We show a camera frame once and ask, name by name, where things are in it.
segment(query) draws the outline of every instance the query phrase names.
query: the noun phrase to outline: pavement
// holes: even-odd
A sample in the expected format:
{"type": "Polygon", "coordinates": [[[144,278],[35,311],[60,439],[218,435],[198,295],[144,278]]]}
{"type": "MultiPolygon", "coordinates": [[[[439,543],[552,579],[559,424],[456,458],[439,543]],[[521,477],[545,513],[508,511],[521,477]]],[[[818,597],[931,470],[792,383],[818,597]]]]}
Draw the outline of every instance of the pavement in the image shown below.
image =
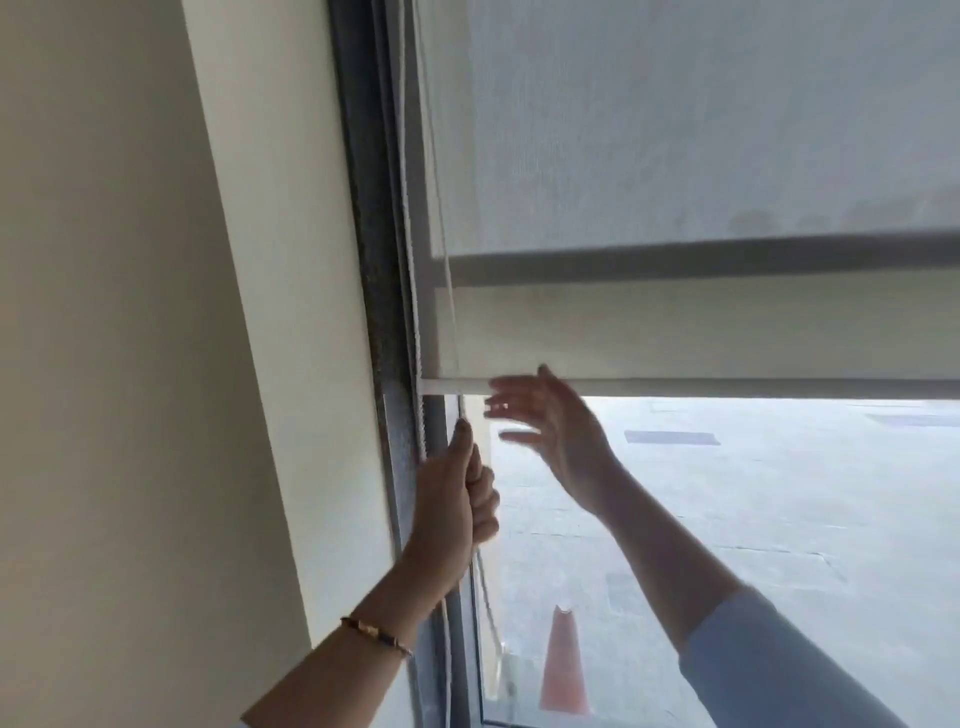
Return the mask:
{"type": "MultiPolygon", "coordinates": [[[[909,724],[955,724],[960,402],[589,404],[628,469],[843,668],[909,724]]],[[[526,666],[521,704],[537,703],[559,604],[574,610],[595,716],[712,725],[600,524],[528,450],[494,434],[492,462],[500,626],[526,666]]]]}

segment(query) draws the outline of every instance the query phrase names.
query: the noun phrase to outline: bracelet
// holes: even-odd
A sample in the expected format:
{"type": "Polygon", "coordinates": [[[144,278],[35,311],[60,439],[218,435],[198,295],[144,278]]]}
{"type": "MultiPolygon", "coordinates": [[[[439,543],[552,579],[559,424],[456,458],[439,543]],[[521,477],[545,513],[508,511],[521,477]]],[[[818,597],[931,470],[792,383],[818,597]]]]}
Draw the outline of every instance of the bracelet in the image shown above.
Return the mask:
{"type": "Polygon", "coordinates": [[[404,644],[400,643],[393,635],[388,635],[382,629],[378,629],[370,624],[360,621],[359,619],[354,619],[353,617],[340,617],[340,623],[345,627],[349,627],[352,630],[359,632],[365,637],[369,637],[372,640],[377,640],[380,644],[384,644],[392,649],[395,649],[397,652],[402,654],[404,657],[413,657],[413,652],[410,651],[410,648],[404,644]]]}

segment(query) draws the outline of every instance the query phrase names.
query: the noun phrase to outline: wrist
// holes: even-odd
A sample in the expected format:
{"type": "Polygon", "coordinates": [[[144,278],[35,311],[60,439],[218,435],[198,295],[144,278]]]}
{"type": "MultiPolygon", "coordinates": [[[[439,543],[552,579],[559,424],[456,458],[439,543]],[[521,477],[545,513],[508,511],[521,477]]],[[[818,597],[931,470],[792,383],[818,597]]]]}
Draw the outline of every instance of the wrist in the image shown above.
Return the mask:
{"type": "Polygon", "coordinates": [[[420,558],[407,547],[400,553],[393,568],[397,578],[406,584],[411,594],[416,597],[425,618],[451,589],[440,577],[438,570],[431,568],[428,562],[429,560],[420,558]]]}
{"type": "Polygon", "coordinates": [[[597,484],[599,498],[596,517],[608,529],[613,530],[623,514],[624,504],[642,491],[642,488],[613,455],[600,473],[600,478],[597,484]]]}

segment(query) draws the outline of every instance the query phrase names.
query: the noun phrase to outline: traffic cone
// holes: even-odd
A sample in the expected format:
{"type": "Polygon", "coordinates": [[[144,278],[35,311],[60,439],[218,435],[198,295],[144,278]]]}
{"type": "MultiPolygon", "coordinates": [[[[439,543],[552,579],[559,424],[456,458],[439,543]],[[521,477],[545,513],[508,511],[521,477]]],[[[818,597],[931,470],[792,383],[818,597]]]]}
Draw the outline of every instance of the traffic cone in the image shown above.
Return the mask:
{"type": "Polygon", "coordinates": [[[553,610],[550,642],[546,647],[546,663],[543,666],[540,709],[574,716],[590,715],[573,610],[560,607],[553,610]]]}

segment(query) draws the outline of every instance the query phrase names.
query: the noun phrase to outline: light blue sleeve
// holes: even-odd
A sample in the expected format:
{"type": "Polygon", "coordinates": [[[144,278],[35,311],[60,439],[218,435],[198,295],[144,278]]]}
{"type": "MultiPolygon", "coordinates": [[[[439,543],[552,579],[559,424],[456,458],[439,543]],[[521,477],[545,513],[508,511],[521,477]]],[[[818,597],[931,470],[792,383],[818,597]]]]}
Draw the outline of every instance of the light blue sleeve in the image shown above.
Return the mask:
{"type": "Polygon", "coordinates": [[[904,728],[755,590],[690,635],[680,671],[717,728],[904,728]]]}

